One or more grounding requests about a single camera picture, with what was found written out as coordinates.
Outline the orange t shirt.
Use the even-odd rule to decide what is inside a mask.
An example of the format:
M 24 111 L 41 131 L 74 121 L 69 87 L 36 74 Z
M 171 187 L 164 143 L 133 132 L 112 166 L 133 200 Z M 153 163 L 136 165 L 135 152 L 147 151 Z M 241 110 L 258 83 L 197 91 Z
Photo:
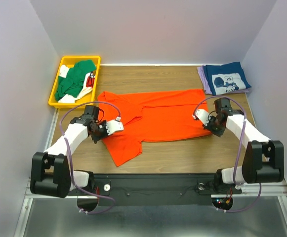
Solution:
M 97 97 L 104 119 L 121 115 L 124 130 L 103 139 L 116 166 L 142 154 L 143 142 L 170 142 L 208 136 L 192 113 L 199 105 L 207 109 L 201 89 L 115 94 L 103 91 Z

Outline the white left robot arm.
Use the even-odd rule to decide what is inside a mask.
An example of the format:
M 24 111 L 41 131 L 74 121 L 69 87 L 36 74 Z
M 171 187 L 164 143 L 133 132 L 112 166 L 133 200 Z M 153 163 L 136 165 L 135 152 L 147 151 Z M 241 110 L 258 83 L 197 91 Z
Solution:
M 64 198 L 76 188 L 85 195 L 95 190 L 93 174 L 89 171 L 71 173 L 72 160 L 68 158 L 82 141 L 90 137 L 94 143 L 108 136 L 106 121 L 98 119 L 104 111 L 97 106 L 87 105 L 84 113 L 70 121 L 64 135 L 44 152 L 33 155 L 30 191 L 33 194 Z

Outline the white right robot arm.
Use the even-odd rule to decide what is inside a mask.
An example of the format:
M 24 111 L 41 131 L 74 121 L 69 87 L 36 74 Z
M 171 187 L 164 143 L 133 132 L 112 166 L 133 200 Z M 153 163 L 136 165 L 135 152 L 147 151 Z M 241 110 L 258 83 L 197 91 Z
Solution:
M 284 145 L 259 132 L 248 120 L 244 110 L 233 109 L 229 98 L 214 101 L 215 115 L 204 109 L 196 109 L 194 119 L 200 120 L 203 128 L 221 137 L 225 130 L 239 139 L 239 147 L 245 149 L 243 163 L 236 158 L 234 167 L 217 170 L 212 186 L 219 193 L 230 185 L 278 183 L 284 179 Z

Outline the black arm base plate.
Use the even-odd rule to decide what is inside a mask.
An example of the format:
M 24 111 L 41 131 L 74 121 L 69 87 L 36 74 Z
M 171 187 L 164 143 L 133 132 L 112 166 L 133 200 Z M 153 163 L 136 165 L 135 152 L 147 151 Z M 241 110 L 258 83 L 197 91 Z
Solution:
M 93 174 L 85 187 L 102 195 L 100 206 L 211 205 L 211 197 L 241 194 L 232 184 L 214 184 L 213 173 Z

